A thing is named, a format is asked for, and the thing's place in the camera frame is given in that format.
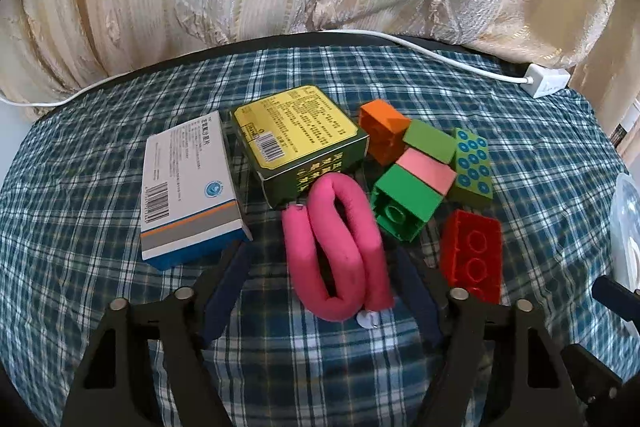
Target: white cable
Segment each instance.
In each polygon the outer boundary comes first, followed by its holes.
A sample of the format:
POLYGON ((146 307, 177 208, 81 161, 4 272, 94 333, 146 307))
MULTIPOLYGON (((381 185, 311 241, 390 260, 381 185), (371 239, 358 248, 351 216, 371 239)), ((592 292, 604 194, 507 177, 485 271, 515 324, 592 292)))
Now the white cable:
POLYGON ((395 42, 396 44, 400 44, 405 48, 409 48, 410 50, 413 50, 420 55, 434 58, 435 60, 439 60, 441 62, 444 62, 445 64, 448 64, 449 66, 453 66, 454 68, 458 68, 460 70, 469 71, 470 73, 475 74, 481 74, 482 76, 486 76, 494 80, 501 80, 503 82, 510 82, 511 84, 533 84, 533 78, 507 76, 505 74, 498 74, 492 73, 491 71, 480 70, 479 68, 474 68, 473 66, 469 66, 468 64, 463 64, 462 62, 458 62, 457 60, 453 60, 452 58, 447 58, 430 50, 421 48, 420 46, 418 46, 418 44, 414 44, 413 42, 405 41, 404 39, 394 37, 393 35, 387 35, 386 33, 373 32, 370 30, 324 30, 323 33, 348 33, 351 35, 369 35, 371 37, 379 37, 380 39, 386 39, 388 41, 395 42))
POLYGON ((60 105, 65 105, 65 103, 71 102, 73 99, 77 98, 81 94, 86 93, 87 91, 91 91, 92 89, 95 89, 96 87, 101 86, 102 84, 105 84, 110 80, 113 80, 114 78, 123 76, 124 74, 126 73, 115 74, 113 76, 110 76, 109 78, 104 78, 103 80, 100 80, 95 84, 91 84, 90 86, 83 87, 78 92, 73 93, 69 98, 66 98, 65 100, 60 100, 59 102, 33 102, 33 103, 13 102, 12 100, 7 100, 4 96, 1 96, 1 95, 0 95, 0 102, 7 103, 9 105, 14 105, 15 107, 59 107, 60 105))
MULTIPOLYGON (((460 68, 461 70, 465 70, 465 71, 470 71, 471 73, 481 74, 482 76, 487 76, 494 80, 502 80, 503 82, 511 82, 512 84, 532 84, 533 83, 533 78, 529 78, 529 77, 519 78, 516 76, 506 76, 504 74, 491 73, 490 71, 484 71, 478 68, 474 68, 473 66, 468 66, 467 64, 463 64, 462 62, 458 62, 456 60, 453 60, 452 58, 443 57, 440 54, 421 48, 417 44, 413 44, 412 42, 405 41, 404 39, 394 37, 393 35, 387 35, 386 33, 373 32, 369 30, 324 30, 323 33, 348 33, 351 35, 369 35, 371 37, 378 37, 381 39, 386 39, 391 42, 395 42, 396 44, 400 44, 401 46, 404 46, 405 48, 409 48, 410 50, 413 50, 416 53, 434 58, 435 60, 439 60, 441 62, 444 62, 445 64, 448 64, 449 66, 460 68)), ((65 103, 71 102, 81 94, 86 93, 87 91, 90 91, 92 89, 95 89, 96 87, 101 86, 102 84, 105 84, 110 80, 113 80, 114 78, 123 76, 124 74, 126 73, 115 74, 113 76, 110 76, 109 78, 100 80, 95 84, 91 84, 90 86, 83 87, 78 92, 73 93, 69 98, 66 98, 65 100, 60 100, 59 102, 33 102, 33 103, 13 102, 12 100, 7 100, 4 96, 1 96, 1 95, 0 95, 0 102, 4 102, 4 103, 7 103, 8 105, 13 105, 15 107, 60 107, 60 105, 65 105, 65 103)))

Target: white charger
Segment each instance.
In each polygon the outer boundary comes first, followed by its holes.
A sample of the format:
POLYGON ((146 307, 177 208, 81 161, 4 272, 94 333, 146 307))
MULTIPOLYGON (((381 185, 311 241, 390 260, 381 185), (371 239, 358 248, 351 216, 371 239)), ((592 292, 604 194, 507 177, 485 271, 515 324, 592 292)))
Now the white charger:
POLYGON ((564 89, 569 83, 571 74, 567 70, 550 70, 537 64, 530 64, 525 78, 530 78, 532 83, 520 84, 533 98, 540 98, 564 89))

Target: red lego brick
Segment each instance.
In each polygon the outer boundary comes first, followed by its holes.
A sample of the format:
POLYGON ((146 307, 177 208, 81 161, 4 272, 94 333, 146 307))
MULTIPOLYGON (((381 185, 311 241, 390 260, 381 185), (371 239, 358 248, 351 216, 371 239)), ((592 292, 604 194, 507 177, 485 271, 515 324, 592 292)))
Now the red lego brick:
POLYGON ((440 270, 451 287, 482 301, 500 303, 502 232, 500 221, 456 210, 440 239, 440 270))
POLYGON ((411 120, 384 100, 373 100, 360 108, 358 125, 369 134, 369 154, 384 166, 404 152, 402 137, 411 120))

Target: metal screw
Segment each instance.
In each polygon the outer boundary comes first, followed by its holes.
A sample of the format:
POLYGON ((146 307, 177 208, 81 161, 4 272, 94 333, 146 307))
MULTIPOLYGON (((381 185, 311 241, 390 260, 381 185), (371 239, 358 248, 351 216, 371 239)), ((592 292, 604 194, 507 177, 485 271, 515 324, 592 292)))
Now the metal screw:
POLYGON ((189 286, 182 286, 174 292, 174 295, 175 298, 178 299, 178 301, 186 301, 187 299, 191 299, 191 297, 193 297, 193 288, 189 286))
POLYGON ((527 301, 527 299, 519 299, 516 302, 516 306, 521 312, 530 312, 533 309, 533 304, 527 301))
POLYGON ((452 288, 449 295, 456 301, 466 301, 469 298, 469 292, 464 288, 452 288))
POLYGON ((117 312, 126 308, 128 304, 129 301, 127 301, 127 299, 125 299, 124 297, 118 297, 117 299, 113 299, 113 301, 109 303, 109 308, 117 312))

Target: barcode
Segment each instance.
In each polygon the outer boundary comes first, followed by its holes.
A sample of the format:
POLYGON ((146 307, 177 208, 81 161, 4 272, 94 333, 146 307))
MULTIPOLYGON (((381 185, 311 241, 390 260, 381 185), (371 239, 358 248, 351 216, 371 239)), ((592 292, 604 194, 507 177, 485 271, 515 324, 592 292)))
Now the barcode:
POLYGON ((169 188, 167 182, 145 191, 145 222, 151 223, 169 215, 169 188))
POLYGON ((254 138, 255 146, 267 162, 273 162, 284 156, 284 151, 272 132, 265 132, 254 138))

